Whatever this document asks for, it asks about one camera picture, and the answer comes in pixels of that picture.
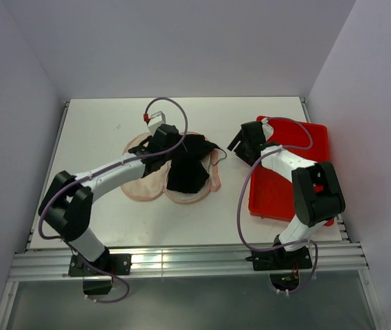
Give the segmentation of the pink mesh laundry bag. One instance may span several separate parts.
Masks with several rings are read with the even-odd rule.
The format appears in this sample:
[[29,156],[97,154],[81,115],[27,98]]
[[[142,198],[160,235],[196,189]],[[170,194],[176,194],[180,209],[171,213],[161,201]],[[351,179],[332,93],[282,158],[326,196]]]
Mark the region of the pink mesh laundry bag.
[[153,201],[161,195],[166,195],[177,204],[194,204],[207,197],[210,192],[215,192],[221,187],[218,162],[221,161],[220,154],[223,152],[223,149],[215,149],[202,161],[204,168],[210,174],[210,178],[206,181],[205,186],[195,194],[175,192],[166,188],[170,161],[166,162],[158,171],[144,178],[121,185],[121,189],[128,198],[134,201]]

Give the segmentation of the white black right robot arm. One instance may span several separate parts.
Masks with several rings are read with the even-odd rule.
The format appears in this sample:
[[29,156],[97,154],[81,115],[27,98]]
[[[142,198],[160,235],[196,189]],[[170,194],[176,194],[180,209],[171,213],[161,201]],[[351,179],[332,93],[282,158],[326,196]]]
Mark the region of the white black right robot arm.
[[[264,121],[247,122],[241,125],[236,137],[227,147],[251,166],[238,198],[236,227],[241,243],[251,251],[273,252],[274,263],[281,268],[289,267],[297,257],[296,251],[312,240],[315,232],[326,222],[346,209],[346,202],[339,185],[337,173],[331,162],[316,162],[291,151],[309,150],[313,147],[312,135],[298,121],[290,120],[302,129],[308,138],[305,146],[285,145],[269,141],[274,130]],[[294,216],[287,228],[278,235],[278,245],[257,248],[250,245],[241,227],[241,208],[249,181],[256,168],[262,167],[274,172],[291,183],[293,189]]]

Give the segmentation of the black bra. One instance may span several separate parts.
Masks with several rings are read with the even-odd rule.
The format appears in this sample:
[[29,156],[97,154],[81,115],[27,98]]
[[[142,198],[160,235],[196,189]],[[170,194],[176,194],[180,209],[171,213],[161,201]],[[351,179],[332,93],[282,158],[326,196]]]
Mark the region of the black bra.
[[204,135],[187,134],[183,143],[170,155],[148,158],[144,177],[170,161],[166,188],[178,193],[198,193],[210,178],[202,161],[215,149],[221,150],[217,144],[207,141]]

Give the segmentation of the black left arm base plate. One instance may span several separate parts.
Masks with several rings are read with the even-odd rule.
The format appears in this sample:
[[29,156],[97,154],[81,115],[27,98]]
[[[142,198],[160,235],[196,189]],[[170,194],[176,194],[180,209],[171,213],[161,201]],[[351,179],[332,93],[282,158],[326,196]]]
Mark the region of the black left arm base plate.
[[131,273],[131,254],[108,254],[95,262],[87,261],[80,255],[73,255],[70,260],[68,277],[82,278],[83,293],[89,298],[100,299],[112,289],[124,288],[125,298],[130,286],[122,276]]

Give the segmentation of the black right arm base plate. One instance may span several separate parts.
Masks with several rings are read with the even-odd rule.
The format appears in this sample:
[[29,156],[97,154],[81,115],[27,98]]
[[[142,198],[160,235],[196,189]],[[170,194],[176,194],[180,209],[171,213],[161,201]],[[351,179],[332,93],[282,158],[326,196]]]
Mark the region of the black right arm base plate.
[[313,266],[307,247],[293,252],[284,248],[272,252],[252,252],[245,258],[251,262],[254,271],[307,270]]

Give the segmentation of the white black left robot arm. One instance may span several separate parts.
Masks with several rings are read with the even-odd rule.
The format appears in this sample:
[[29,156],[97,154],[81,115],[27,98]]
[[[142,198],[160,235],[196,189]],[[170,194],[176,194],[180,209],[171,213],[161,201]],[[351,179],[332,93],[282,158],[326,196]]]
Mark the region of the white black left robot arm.
[[116,188],[158,171],[182,142],[178,129],[161,124],[130,153],[87,173],[59,172],[49,186],[38,210],[41,223],[47,223],[66,244],[83,258],[92,274],[111,267],[109,249],[89,227],[93,203]]

